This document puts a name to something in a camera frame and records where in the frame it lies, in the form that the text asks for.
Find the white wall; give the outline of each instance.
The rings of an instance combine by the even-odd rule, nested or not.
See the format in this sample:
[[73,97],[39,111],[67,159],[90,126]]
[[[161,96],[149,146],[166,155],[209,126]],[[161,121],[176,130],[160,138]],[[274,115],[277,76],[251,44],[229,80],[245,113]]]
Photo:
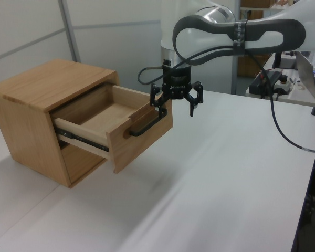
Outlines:
[[54,58],[72,60],[57,0],[0,0],[0,81]]
[[[161,0],[66,0],[81,62],[117,70],[120,85],[149,92],[138,83],[138,72],[161,65]],[[217,0],[233,12],[238,0]],[[206,90],[230,93],[232,57],[193,67],[192,81]],[[160,71],[147,71],[151,80]]]

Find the cabinet top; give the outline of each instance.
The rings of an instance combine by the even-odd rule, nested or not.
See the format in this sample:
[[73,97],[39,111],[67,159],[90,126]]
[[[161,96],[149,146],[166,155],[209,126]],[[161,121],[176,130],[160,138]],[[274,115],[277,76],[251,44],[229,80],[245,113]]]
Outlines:
[[0,82],[0,97],[48,112],[106,81],[118,85],[117,72],[55,59]]

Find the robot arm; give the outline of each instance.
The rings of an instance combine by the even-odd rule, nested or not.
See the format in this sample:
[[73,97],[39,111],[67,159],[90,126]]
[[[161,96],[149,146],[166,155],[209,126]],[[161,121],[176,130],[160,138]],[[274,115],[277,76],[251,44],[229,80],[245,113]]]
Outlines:
[[[191,80],[191,65],[221,56],[315,51],[315,0],[300,0],[287,10],[264,19],[235,21],[225,6],[210,0],[163,0],[162,95],[152,85],[151,105],[161,108],[169,99],[186,98],[194,108],[203,102],[203,88]],[[193,98],[189,92],[197,91]]]

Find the open drawer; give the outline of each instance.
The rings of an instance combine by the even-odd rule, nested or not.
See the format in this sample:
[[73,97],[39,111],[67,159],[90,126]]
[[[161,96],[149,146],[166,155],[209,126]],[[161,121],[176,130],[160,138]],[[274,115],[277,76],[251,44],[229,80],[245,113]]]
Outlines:
[[173,126],[146,93],[103,83],[50,112],[57,138],[110,160],[118,173]]

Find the black strap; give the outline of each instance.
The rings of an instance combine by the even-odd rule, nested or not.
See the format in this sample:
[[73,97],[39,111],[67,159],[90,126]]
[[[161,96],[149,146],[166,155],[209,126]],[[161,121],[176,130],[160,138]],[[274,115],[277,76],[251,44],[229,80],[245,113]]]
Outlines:
[[245,54],[245,27],[247,20],[239,20],[235,22],[234,39],[233,39],[233,54]]

